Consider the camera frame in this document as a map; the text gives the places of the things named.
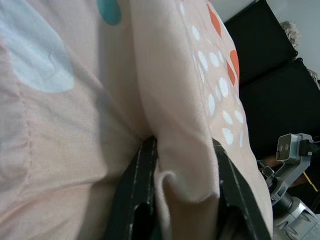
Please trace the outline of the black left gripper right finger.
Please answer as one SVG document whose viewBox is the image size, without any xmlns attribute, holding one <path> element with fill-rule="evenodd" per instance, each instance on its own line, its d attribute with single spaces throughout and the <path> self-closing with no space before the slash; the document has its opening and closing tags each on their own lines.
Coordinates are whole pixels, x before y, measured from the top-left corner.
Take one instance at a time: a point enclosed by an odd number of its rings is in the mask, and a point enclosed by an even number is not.
<svg viewBox="0 0 320 240">
<path fill-rule="evenodd" d="M 220 142 L 212 140 L 219 170 L 217 240 L 271 240 L 255 197 Z"/>
</svg>

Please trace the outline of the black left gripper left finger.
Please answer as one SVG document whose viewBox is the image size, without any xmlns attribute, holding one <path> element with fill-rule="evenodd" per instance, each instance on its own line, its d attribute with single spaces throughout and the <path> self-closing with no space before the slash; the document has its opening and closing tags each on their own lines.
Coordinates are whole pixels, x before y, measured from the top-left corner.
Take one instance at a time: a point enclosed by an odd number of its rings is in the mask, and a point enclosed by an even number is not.
<svg viewBox="0 0 320 240">
<path fill-rule="evenodd" d="M 146 139 L 117 185 L 104 240 L 151 240 L 156 226 L 154 171 L 157 140 Z"/>
</svg>

